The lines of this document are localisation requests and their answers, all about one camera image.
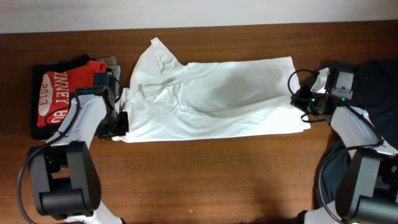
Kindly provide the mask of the white t-shirt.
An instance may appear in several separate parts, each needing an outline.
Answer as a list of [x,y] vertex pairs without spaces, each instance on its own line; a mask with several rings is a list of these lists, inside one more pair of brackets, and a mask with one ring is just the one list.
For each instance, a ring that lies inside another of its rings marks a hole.
[[310,125],[290,103],[291,57],[181,64],[159,40],[139,57],[121,108],[127,143],[301,133]]

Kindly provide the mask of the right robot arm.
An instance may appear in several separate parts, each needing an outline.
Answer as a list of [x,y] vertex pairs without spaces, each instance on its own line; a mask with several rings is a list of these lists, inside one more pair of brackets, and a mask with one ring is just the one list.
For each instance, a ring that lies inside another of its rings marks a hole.
[[291,103],[326,122],[341,144],[318,168],[320,207],[304,223],[397,222],[397,67],[381,63],[311,71]]

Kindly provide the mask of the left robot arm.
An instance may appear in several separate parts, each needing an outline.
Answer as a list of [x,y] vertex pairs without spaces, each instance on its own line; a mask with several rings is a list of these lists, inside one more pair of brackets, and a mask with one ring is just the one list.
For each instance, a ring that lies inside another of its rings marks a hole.
[[18,179],[29,171],[38,214],[68,223],[124,223],[101,200],[89,152],[95,136],[110,140],[127,134],[128,115],[115,106],[121,91],[113,75],[95,74],[92,86],[76,90],[54,135],[29,150]]

